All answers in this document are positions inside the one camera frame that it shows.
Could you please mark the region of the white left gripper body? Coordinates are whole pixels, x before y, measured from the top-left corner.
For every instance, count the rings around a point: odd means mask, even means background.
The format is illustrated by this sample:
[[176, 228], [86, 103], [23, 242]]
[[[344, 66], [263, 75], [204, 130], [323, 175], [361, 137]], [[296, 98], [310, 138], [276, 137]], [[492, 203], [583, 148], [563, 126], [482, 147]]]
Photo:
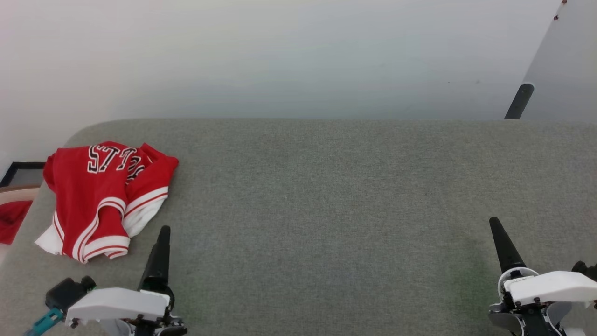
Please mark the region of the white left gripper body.
[[91, 288], [91, 279], [66, 279], [65, 323], [75, 329], [96, 322], [109, 336], [185, 336], [188, 328], [173, 315], [175, 296], [168, 286], [132, 289]]

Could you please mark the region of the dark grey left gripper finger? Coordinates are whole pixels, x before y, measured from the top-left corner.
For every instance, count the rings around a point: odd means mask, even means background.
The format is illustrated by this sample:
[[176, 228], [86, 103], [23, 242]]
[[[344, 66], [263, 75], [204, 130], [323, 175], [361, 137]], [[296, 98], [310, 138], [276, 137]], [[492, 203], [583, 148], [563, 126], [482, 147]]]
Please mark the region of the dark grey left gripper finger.
[[139, 286], [168, 286], [170, 271], [169, 226], [162, 226], [152, 246]]

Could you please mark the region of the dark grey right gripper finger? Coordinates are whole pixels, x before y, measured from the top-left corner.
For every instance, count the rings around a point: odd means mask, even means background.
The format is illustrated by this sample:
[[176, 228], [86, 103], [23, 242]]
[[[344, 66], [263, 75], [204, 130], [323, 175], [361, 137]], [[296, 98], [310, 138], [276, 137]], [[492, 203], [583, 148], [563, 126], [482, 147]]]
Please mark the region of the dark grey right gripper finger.
[[498, 217], [491, 217], [489, 223], [501, 272], [506, 273], [514, 268], [526, 267]]

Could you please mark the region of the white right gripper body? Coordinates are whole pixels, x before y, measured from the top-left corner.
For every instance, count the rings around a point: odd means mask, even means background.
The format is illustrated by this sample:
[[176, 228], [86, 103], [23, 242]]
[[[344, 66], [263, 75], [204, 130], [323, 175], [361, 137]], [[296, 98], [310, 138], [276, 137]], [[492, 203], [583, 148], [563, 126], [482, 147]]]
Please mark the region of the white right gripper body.
[[513, 336], [584, 336], [582, 328], [563, 326], [575, 304], [595, 304], [596, 281], [580, 272], [539, 274], [517, 266], [498, 280], [500, 301], [489, 308], [488, 319]]

